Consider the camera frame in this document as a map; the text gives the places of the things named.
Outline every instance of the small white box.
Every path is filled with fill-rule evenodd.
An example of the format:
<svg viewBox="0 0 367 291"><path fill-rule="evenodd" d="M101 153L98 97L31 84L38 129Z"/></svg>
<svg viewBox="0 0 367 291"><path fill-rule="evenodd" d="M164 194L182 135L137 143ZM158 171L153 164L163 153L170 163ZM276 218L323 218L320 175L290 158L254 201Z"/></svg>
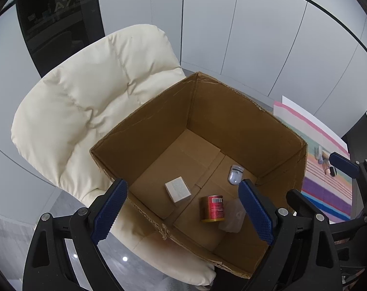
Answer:
<svg viewBox="0 0 367 291"><path fill-rule="evenodd" d="M165 184L167 192L170 195L173 203L177 204L178 202L189 198L191 196L191 192L189 188L187 188L185 181L182 177L178 177L176 179L171 180Z"/></svg>

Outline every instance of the metal screw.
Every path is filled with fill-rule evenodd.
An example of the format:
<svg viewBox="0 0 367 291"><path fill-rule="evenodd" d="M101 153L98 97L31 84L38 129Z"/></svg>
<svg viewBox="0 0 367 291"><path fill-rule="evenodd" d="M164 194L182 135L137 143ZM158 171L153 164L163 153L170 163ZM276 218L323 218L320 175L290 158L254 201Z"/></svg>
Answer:
<svg viewBox="0 0 367 291"><path fill-rule="evenodd" d="M87 208L80 208L77 210L78 215L86 215L87 212L88 212Z"/></svg>
<svg viewBox="0 0 367 291"><path fill-rule="evenodd" d="M48 213L44 213L44 214L42 215L42 217L41 217L41 220L42 220L42 221L47 221L47 220L49 220L49 218L50 218L50 215L49 215Z"/></svg>
<svg viewBox="0 0 367 291"><path fill-rule="evenodd" d="M286 208L279 208L278 210L279 214L282 216L286 216L287 214L289 214L289 211Z"/></svg>
<svg viewBox="0 0 367 291"><path fill-rule="evenodd" d="M317 218L318 221L321 221L321 222L325 220L325 217L320 213L318 213L315 217Z"/></svg>

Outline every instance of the padded chair cushion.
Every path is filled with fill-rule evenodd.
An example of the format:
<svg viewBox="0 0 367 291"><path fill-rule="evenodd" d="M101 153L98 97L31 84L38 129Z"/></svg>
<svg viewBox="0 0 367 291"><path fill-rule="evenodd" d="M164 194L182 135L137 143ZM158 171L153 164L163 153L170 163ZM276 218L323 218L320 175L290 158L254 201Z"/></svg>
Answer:
<svg viewBox="0 0 367 291"><path fill-rule="evenodd" d="M151 25L124 28L80 50L34 86L15 113L12 141L43 176L89 206L111 184L90 148L183 78L163 31ZM215 277L212 265L164 241L128 201L111 232L175 279L206 285Z"/></svg>

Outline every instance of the blue gripper pad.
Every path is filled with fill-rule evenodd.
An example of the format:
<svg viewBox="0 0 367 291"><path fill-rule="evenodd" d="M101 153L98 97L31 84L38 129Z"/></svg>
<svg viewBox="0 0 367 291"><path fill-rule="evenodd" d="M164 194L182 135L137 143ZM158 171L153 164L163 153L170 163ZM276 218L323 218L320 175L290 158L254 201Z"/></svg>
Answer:
<svg viewBox="0 0 367 291"><path fill-rule="evenodd" d="M115 219L127 199L127 182L122 179L112 191L103 207L94 219L94 227L91 235L92 242L97 245L99 241L107 238Z"/></svg>
<svg viewBox="0 0 367 291"><path fill-rule="evenodd" d="M238 197L260 239L266 241L268 245L272 245L274 242L272 220L267 215L260 201L256 198L256 195L252 192L245 180L240 182L238 186Z"/></svg>
<svg viewBox="0 0 367 291"><path fill-rule="evenodd" d="M357 164L354 164L337 152L333 152L332 154L330 154L329 162L331 165L338 168L340 171L344 172L351 178L358 178L358 176L360 175L360 169Z"/></svg>

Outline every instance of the purple stripe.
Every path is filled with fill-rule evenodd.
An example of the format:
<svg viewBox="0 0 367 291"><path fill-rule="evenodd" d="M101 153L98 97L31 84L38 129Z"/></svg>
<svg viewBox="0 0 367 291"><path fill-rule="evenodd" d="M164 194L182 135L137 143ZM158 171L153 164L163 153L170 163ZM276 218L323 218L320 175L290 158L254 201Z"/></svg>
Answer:
<svg viewBox="0 0 367 291"><path fill-rule="evenodd" d="M348 215L351 214L350 204L307 177L304 178L302 190Z"/></svg>
<svg viewBox="0 0 367 291"><path fill-rule="evenodd" d="M335 222L335 223L340 223L343 222L344 220L341 220L338 217L334 217L333 215L331 215L330 213L324 211L324 214L326 214L326 216L329 218L330 221Z"/></svg>

